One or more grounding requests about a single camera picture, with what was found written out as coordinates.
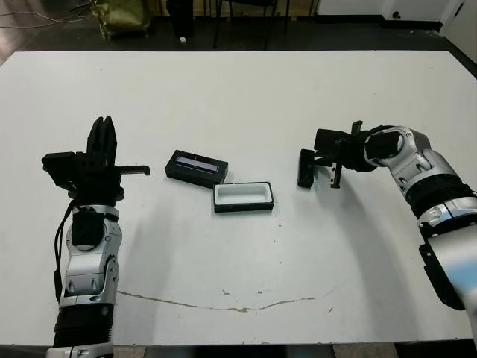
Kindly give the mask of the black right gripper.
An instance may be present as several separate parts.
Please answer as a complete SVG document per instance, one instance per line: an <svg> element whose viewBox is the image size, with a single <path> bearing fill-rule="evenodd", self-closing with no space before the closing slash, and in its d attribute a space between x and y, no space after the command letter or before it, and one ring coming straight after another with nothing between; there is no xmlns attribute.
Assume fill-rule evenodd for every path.
<svg viewBox="0 0 477 358"><path fill-rule="evenodd" d="M352 123L350 134L335 131L333 134L333 150L316 150L314 152L315 165L332 167L330 187L333 189L341 187L343 167L351 167L352 170L356 170L364 160L363 144L358 140L362 124L363 121Z"/></svg>

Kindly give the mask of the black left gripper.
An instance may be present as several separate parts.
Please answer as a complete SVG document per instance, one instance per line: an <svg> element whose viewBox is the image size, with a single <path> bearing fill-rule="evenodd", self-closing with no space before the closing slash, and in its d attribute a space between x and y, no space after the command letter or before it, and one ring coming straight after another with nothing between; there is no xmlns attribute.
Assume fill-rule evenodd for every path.
<svg viewBox="0 0 477 358"><path fill-rule="evenodd" d="M102 131L104 126L104 153ZM89 132L86 153L73 157L73 172L67 175L68 196L79 204L116 204L124 198L122 175L151 173L147 165L117 166L116 130L111 116L97 118Z"/></svg>

